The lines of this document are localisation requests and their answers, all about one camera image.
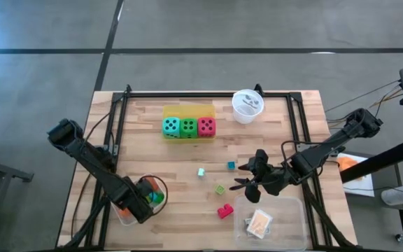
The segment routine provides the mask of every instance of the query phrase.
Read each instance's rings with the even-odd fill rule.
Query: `concrete floor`
[[[104,48],[117,0],[0,0],[0,48]],[[403,48],[403,0],[129,0],[114,48]],[[0,250],[51,249],[75,162],[46,132],[84,125],[101,55],[0,55],[0,163],[14,180],[0,213]],[[403,54],[111,55],[102,90],[318,89],[324,107],[399,78]],[[391,87],[327,113],[367,107]],[[403,107],[382,106],[381,132],[350,142],[377,154],[403,142]],[[374,175],[383,185],[387,172]],[[360,245],[403,251],[396,211],[349,197]]]

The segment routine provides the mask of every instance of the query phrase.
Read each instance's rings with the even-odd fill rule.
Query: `red block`
[[[199,118],[197,121],[199,137],[214,137],[215,136],[215,119],[214,118]]]
[[[225,204],[223,207],[217,209],[217,213],[220,218],[224,218],[230,215],[233,211],[234,209],[229,204]]]

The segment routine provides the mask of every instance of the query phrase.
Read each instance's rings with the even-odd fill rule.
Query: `wooden table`
[[[320,93],[316,90],[302,91],[302,96],[311,140],[322,141],[330,133]],[[85,136],[108,113],[111,97],[112,92],[95,92]],[[233,205],[234,198],[242,195],[243,190],[217,195],[214,188],[217,184],[228,188],[236,184],[233,178],[250,177],[250,173],[246,171],[229,171],[227,162],[245,164],[258,148],[263,148],[269,154],[269,163],[277,165],[282,161],[280,145],[283,141],[292,139],[287,103],[281,98],[266,98],[264,101],[262,114],[253,123],[241,125],[234,121],[231,99],[227,98],[129,99],[118,173],[121,176],[130,176],[133,181],[149,173],[163,178],[169,187],[169,202],[160,214],[133,227],[121,225],[116,214],[111,211],[105,248],[238,249],[233,237],[234,218],[228,216],[220,220],[217,208],[225,203]],[[216,140],[201,144],[165,143],[162,140],[161,124],[162,109],[167,104],[213,104],[217,120]],[[93,145],[102,144],[105,130],[106,120],[96,128],[89,141]],[[293,146],[287,145],[285,149],[288,155],[293,153]],[[200,167],[206,170],[203,180],[197,176]],[[58,245],[70,240],[72,215],[86,177],[87,171],[77,164]],[[334,163],[326,163],[320,183],[327,213],[346,238],[356,243],[339,170]],[[89,214],[94,185],[95,179],[91,178],[78,209],[74,233]],[[281,195],[302,199],[301,186],[289,185]],[[318,217],[316,222],[318,235],[322,240]],[[97,227],[95,237],[99,236],[98,231]]]

